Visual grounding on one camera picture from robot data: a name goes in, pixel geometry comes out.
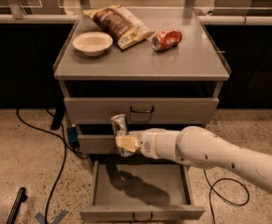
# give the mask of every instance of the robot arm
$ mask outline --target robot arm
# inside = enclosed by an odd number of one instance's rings
[[[116,144],[125,157],[138,150],[148,158],[167,159],[203,169],[218,166],[272,194],[270,155],[234,146],[216,134],[195,126],[181,132],[149,129],[128,133],[126,130],[122,133],[114,129]]]

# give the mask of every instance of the floor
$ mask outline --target floor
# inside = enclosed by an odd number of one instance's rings
[[[65,0],[75,7],[79,0]],[[196,0],[196,7],[211,6],[214,0]],[[184,0],[91,0],[93,6],[114,4],[124,6],[180,7]],[[67,11],[79,12],[70,7]],[[51,115],[44,109],[22,109],[20,117],[41,129],[51,131]],[[272,155],[272,110],[218,109],[207,129],[240,146]],[[16,195],[26,188],[27,200],[21,205],[16,223],[44,223],[46,204],[51,188],[61,169],[64,144],[55,135],[42,133],[22,123],[15,109],[0,109],[0,223],[6,223]],[[272,196],[237,175],[215,167],[207,171],[211,183],[232,177],[243,183],[250,192],[250,201],[234,207],[212,194],[211,201],[216,223],[272,223]],[[209,207],[210,188],[202,170],[191,167],[189,180],[194,204],[206,212],[199,220],[171,221],[171,224],[213,223]],[[89,204],[92,174],[87,160],[67,151],[64,171],[57,183],[48,209],[49,223],[82,223],[79,210]],[[245,202],[246,193],[236,183],[221,182],[216,189],[227,199]]]

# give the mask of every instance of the drawer handle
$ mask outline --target drawer handle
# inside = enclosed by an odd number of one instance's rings
[[[136,218],[136,214],[133,213],[133,219],[135,221],[151,221],[153,219],[153,213],[150,212],[150,217],[149,218]]]
[[[135,110],[132,106],[130,106],[130,111],[133,113],[152,113],[154,111],[154,106],[151,108],[151,110]]]

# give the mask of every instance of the white bowl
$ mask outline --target white bowl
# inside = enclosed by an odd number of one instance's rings
[[[78,35],[73,40],[73,47],[88,56],[99,56],[113,43],[110,35],[100,32],[89,32]]]

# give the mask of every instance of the red soda can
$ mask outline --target red soda can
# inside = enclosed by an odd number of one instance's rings
[[[168,29],[155,35],[152,39],[152,46],[155,50],[161,51],[173,48],[182,40],[182,33],[177,29]]]

